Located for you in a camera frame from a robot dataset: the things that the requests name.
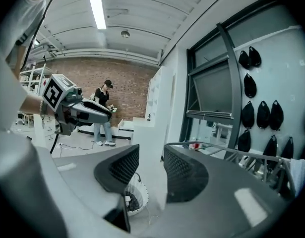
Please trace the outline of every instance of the ceiling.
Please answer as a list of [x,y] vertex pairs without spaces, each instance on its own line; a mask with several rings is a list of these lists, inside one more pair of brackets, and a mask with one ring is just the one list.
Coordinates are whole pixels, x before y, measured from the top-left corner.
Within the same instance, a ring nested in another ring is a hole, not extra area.
[[[107,29],[99,30],[89,0],[54,0],[30,60],[109,57],[158,65],[171,39],[202,1],[103,0]],[[129,38],[122,37],[123,30]]]

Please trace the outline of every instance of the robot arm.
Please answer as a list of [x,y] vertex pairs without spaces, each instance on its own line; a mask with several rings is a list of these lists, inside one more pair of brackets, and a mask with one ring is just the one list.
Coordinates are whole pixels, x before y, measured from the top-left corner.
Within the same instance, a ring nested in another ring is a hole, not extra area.
[[60,124],[56,134],[70,136],[76,126],[108,122],[112,113],[94,101],[84,99],[82,89],[63,74],[53,74],[43,92],[44,102]]

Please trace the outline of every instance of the white sneaker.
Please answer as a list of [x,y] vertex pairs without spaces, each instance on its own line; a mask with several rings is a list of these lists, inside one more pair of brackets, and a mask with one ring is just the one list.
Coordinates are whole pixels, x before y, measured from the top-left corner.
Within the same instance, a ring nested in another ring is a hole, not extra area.
[[116,144],[114,142],[108,142],[107,140],[104,143],[105,145],[115,146]]

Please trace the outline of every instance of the fluorescent light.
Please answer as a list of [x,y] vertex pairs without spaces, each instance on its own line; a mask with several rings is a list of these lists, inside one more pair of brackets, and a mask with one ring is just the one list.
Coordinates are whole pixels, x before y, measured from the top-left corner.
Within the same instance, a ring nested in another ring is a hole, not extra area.
[[102,0],[90,0],[98,29],[106,29]]

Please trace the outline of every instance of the jeans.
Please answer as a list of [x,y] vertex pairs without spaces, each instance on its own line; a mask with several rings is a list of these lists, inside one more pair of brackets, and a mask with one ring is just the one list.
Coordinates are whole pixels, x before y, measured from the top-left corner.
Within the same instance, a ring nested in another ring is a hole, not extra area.
[[[113,141],[112,131],[111,131],[111,124],[108,122],[103,123],[105,137],[108,142]],[[101,141],[101,124],[94,123],[94,141],[99,142]]]

